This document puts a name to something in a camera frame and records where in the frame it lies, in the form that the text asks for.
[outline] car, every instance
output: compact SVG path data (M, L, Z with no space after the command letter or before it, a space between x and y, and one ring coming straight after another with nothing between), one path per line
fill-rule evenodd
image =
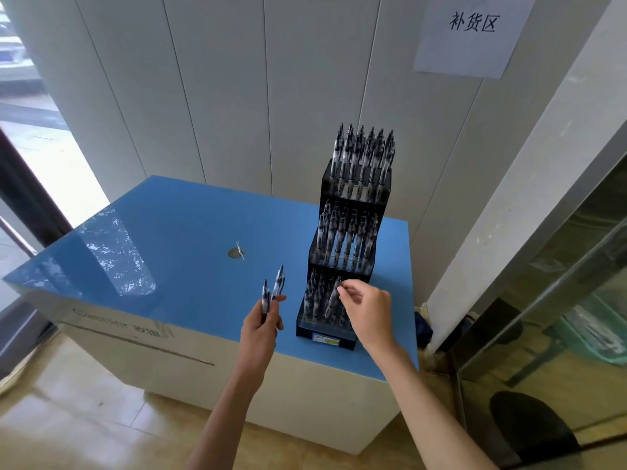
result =
M39 80L33 60L0 4L0 83Z

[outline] black pen rack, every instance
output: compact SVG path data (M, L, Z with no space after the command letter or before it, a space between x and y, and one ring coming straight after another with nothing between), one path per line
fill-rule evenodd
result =
M352 194L348 197L348 192L350 190L349 182L346 181L346 184L342 188L342 191L337 191L337 188L333 188L333 182L337 182L337 178L332 179L330 175L331 171L331 163L332 160L329 161L327 168L324 172L324 176L322 177L322 187L320 189L320 208L318 214L321 214L324 211L324 207L326 203L329 203L331 208L334 206L339 206L340 209L346 208L349 213L353 211L357 212L358 217L362 217L366 215L368 218L372 218L376 215L378 219L377 224L377 232L379 232L381 221L383 220L383 215L386 210L386 206L388 205L389 193L392 189L392 171L389 170L386 180L382 188L383 193L380 194L379 201L376 201L377 195L374 191L371 191L371 195L367 195L368 193L368 184L365 184L362 189L361 199L356 199L357 190L359 189L359 184L356 183L352 189ZM356 177L360 177L361 169L367 168L365 173L365 178L370 176L371 167L368 166L358 166ZM375 177L380 178L381 168L377 168L377 172ZM357 264L359 264L360 260L363 260L364 255L364 247L362 244L361 250L359 251L358 256L355 256L355 248L356 244L353 241L352 249L349 254L349 263L344 266L344 254L341 253L341 258L337 263L337 267L333 266L333 257L335 255L335 248L333 248L331 258L329 259L328 264L324 264L324 260L312 260L315 258L316 252L316 242L317 242L317 233L313 235L313 241L311 247L309 249L309 258L308 258L308 267L307 267L307 280L312 275L312 272L316 272L318 279L320 277L325 277L327 283L332 283L337 277L340 277L342 280L348 279L359 279L366 283L370 282L370 277L372 276L372 269L374 268L374 261L376 257L376 243L374 244L372 250L371 260L368 262L368 266L361 268L356 266L353 270L352 261L355 257L358 257ZM325 300L323 302L322 309L326 307L329 302L330 294L332 292L332 287L327 287L330 290L327 290L325 295ZM326 343L328 345L334 345L341 348L347 348L349 350L354 350L355 345L357 344L357 335L353 331L350 320L346 316L346 311L344 310L341 302L338 300L337 304L337 312L325 318L320 316L318 318L313 318L312 316L305 315L305 299L300 304L300 309L298 311L298 317L296 321L296 336L312 339L314 341L319 341L321 343Z

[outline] forearm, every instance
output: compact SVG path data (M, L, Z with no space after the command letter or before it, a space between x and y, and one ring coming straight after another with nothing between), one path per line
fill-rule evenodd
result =
M255 389L236 368L229 377L198 442L187 470L231 469Z
M422 382L403 348L395 346L373 358L392 388L427 469L496 469Z

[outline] blue countertop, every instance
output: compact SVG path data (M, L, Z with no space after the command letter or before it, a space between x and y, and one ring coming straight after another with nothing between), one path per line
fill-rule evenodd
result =
M296 337L318 206L152 176L4 280L239 341L263 279L285 266L278 353L383 379L360 343ZM228 251L239 243L244 259ZM407 222L384 218L371 284L388 290L396 340L418 367Z

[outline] hand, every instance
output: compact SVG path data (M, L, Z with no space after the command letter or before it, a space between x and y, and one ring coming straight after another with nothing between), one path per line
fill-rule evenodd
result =
M241 327L239 354L234 372L246 379L253 393L262 386L263 375L277 346L277 329L283 330L283 320L278 314L278 303L285 299L285 295L279 295L272 300L264 324L262 324L262 301L257 301Z
M345 280L337 291L357 338L373 359L396 347L388 292L361 280Z

